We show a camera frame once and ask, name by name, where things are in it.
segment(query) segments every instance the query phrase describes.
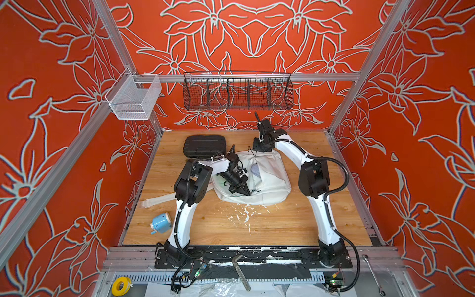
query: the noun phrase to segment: wrench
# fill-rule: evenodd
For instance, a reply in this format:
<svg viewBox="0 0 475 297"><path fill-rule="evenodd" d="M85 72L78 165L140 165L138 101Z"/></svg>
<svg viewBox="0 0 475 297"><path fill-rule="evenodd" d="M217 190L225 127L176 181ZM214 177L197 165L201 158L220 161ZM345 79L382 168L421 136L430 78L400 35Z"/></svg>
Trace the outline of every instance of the wrench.
<svg viewBox="0 0 475 297"><path fill-rule="evenodd" d="M373 278L374 278L374 281L376 282L376 285L378 286L378 290L380 291L380 295L381 296L386 296L386 292L383 291L383 287L378 282L378 279L376 278L376 275L374 274L373 267L371 266L370 260L369 260L370 257L368 257L368 255L363 255L363 258L366 261L366 263L368 263L368 267L371 271L371 274L373 275Z"/></svg>
<svg viewBox="0 0 475 297"><path fill-rule="evenodd" d="M239 267L239 264L238 264L238 260L241 259L242 257L243 257L243 255L237 255L233 258L232 262L233 262L234 268L236 269L237 274L239 275L239 278L241 279L244 287L246 288L246 291L250 291L251 286L247 282L247 279L244 277L244 274L242 273L241 267Z"/></svg>

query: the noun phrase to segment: black wire basket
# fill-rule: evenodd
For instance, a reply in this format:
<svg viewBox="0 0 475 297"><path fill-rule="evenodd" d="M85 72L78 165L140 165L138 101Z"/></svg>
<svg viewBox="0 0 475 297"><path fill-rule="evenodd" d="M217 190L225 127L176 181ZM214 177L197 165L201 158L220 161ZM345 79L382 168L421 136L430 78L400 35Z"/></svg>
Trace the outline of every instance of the black wire basket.
<svg viewBox="0 0 475 297"><path fill-rule="evenodd" d="M183 75L187 110L288 110L294 106L290 73L210 71Z"/></svg>

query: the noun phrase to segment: yellow tape roll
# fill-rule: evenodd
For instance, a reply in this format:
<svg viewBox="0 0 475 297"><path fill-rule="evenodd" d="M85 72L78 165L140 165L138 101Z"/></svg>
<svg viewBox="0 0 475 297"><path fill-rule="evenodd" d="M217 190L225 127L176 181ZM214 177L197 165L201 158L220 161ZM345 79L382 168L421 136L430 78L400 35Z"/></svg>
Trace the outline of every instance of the yellow tape roll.
<svg viewBox="0 0 475 297"><path fill-rule="evenodd" d="M132 287L132 281L130 280L130 278L119 277L112 284L112 295L122 296L129 291L130 287Z"/></svg>

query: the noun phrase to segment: wire basket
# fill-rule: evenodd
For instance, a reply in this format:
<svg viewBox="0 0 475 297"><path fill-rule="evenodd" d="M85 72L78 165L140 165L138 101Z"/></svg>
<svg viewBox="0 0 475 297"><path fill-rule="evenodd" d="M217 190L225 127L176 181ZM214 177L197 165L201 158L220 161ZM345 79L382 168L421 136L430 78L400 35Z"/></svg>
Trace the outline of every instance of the wire basket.
<svg viewBox="0 0 475 297"><path fill-rule="evenodd" d="M288 110L294 106L290 73L211 71L187 72L184 76L183 104L187 110Z"/></svg>
<svg viewBox="0 0 475 297"><path fill-rule="evenodd" d="M136 78L126 69L105 96L119 120L147 120L162 91L158 75L145 85L136 82Z"/></svg>

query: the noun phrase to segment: blue pencil sharpener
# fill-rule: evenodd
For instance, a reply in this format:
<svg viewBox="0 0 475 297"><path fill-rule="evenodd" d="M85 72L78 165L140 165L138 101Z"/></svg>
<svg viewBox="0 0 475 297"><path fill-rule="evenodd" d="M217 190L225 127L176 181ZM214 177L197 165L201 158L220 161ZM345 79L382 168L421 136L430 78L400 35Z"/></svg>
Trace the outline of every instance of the blue pencil sharpener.
<svg viewBox="0 0 475 297"><path fill-rule="evenodd" d="M170 215L166 212L156 216L153 218L150 227L153 229L152 234L157 233L157 231L160 233L165 233L171 228Z"/></svg>

